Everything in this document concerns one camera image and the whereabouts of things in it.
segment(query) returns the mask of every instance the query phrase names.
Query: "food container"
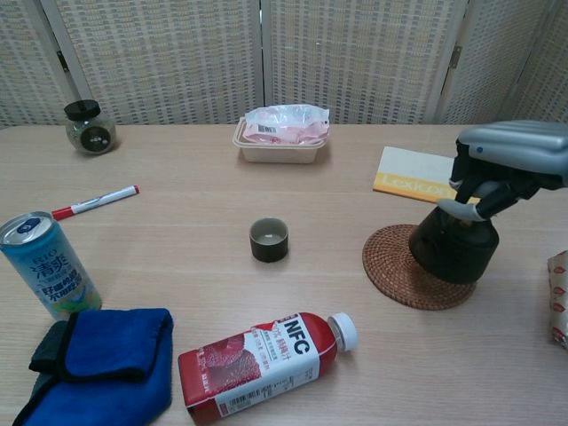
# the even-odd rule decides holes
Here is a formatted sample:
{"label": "food container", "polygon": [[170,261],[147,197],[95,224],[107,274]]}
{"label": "food container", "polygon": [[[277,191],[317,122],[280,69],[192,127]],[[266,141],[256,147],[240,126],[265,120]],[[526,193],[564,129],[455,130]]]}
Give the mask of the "food container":
{"label": "food container", "polygon": [[66,126],[67,137],[80,153],[104,154],[117,145],[114,122],[100,112],[96,100],[78,100],[64,110],[70,120]]}
{"label": "food container", "polygon": [[247,122],[241,117],[233,134],[233,143],[242,151],[248,162],[287,162],[309,164],[314,162],[318,150],[326,144],[326,140],[309,145],[261,145],[248,142],[242,132]]}

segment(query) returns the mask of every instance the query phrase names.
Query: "black lid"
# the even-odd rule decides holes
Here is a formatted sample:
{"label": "black lid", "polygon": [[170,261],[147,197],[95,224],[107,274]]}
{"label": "black lid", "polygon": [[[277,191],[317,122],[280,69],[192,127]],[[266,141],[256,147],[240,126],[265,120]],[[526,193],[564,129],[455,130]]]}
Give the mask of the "black lid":
{"label": "black lid", "polygon": [[72,122],[88,120],[100,114],[100,106],[96,100],[77,100],[63,108],[67,118]]}

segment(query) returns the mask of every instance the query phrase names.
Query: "plastic container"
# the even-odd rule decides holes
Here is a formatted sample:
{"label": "plastic container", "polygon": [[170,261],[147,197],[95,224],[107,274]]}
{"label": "plastic container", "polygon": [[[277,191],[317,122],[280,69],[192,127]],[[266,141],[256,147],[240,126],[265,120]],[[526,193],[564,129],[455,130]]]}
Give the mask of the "plastic container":
{"label": "plastic container", "polygon": [[98,155],[116,146],[114,122],[100,112],[96,100],[78,100],[64,109],[70,120],[65,128],[67,137],[77,151]]}
{"label": "plastic container", "polygon": [[316,380],[338,350],[355,349],[358,341],[347,314],[326,322],[301,312],[182,353],[185,406],[196,424],[209,424]]}
{"label": "plastic container", "polygon": [[309,164],[314,162],[318,150],[326,144],[322,139],[309,145],[262,145],[248,142],[242,137],[247,122],[243,117],[239,120],[233,134],[233,143],[241,149],[248,162],[285,162]]}

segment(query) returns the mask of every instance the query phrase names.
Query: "blue can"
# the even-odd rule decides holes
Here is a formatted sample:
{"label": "blue can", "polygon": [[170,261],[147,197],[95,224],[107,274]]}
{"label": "blue can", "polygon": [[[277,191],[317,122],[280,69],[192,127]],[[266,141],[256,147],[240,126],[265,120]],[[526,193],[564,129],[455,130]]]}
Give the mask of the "blue can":
{"label": "blue can", "polygon": [[6,222],[0,250],[54,319],[100,309],[99,293],[51,214],[33,211]]}

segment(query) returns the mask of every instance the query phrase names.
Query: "woven coaster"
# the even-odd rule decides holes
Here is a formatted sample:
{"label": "woven coaster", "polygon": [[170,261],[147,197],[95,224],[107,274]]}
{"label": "woven coaster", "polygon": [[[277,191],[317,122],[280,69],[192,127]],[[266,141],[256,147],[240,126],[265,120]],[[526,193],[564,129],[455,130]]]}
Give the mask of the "woven coaster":
{"label": "woven coaster", "polygon": [[451,284],[426,272],[414,260],[408,238],[416,225],[393,225],[371,235],[363,248],[369,279],[386,296],[412,308],[440,311],[462,304],[476,284]]}

